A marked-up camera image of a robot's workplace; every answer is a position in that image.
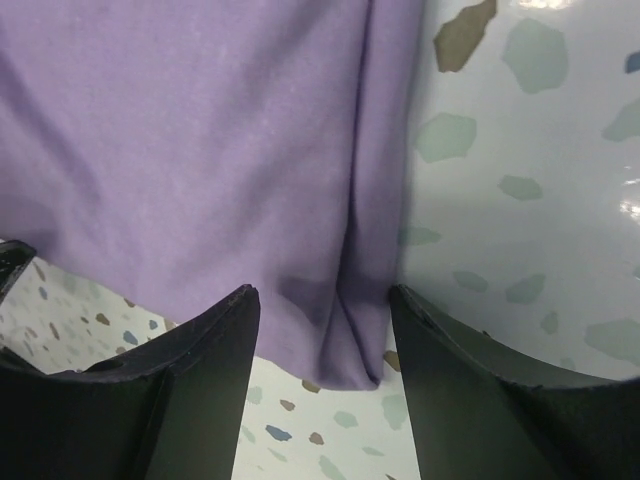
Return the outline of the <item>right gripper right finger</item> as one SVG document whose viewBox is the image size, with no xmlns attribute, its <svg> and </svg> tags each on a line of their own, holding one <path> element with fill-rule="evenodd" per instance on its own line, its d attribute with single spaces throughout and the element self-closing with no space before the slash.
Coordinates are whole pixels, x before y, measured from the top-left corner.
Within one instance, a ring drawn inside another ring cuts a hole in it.
<svg viewBox="0 0 640 480">
<path fill-rule="evenodd" d="M 404 285 L 389 300 L 422 478 L 638 477 L 637 379 L 529 357 Z"/>
</svg>

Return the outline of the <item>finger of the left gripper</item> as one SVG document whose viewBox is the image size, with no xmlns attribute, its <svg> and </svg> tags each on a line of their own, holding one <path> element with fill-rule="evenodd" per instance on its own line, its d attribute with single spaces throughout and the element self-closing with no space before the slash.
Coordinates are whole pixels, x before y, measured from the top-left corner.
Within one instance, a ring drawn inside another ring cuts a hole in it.
<svg viewBox="0 0 640 480">
<path fill-rule="evenodd" d="M 28 244 L 10 240 L 0 245 L 0 302 L 36 257 L 36 250 Z"/>
</svg>

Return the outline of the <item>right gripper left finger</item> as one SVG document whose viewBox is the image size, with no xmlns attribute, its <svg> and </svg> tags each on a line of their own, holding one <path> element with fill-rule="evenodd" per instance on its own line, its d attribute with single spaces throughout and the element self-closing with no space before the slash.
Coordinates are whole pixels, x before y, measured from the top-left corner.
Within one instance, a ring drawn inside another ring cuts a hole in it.
<svg viewBox="0 0 640 480">
<path fill-rule="evenodd" d="M 5 479 L 228 479 L 260 319 L 244 285 L 83 372 L 1 352 Z"/>
</svg>

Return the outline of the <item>purple t shirt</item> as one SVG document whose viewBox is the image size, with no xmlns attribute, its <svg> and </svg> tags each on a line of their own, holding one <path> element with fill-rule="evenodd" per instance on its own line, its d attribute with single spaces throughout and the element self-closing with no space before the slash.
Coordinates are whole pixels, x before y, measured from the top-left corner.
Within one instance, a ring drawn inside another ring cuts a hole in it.
<svg viewBox="0 0 640 480">
<path fill-rule="evenodd" d="M 383 375 L 419 1 L 5 1 L 1 235 L 184 322 L 242 284 L 257 354 Z"/>
</svg>

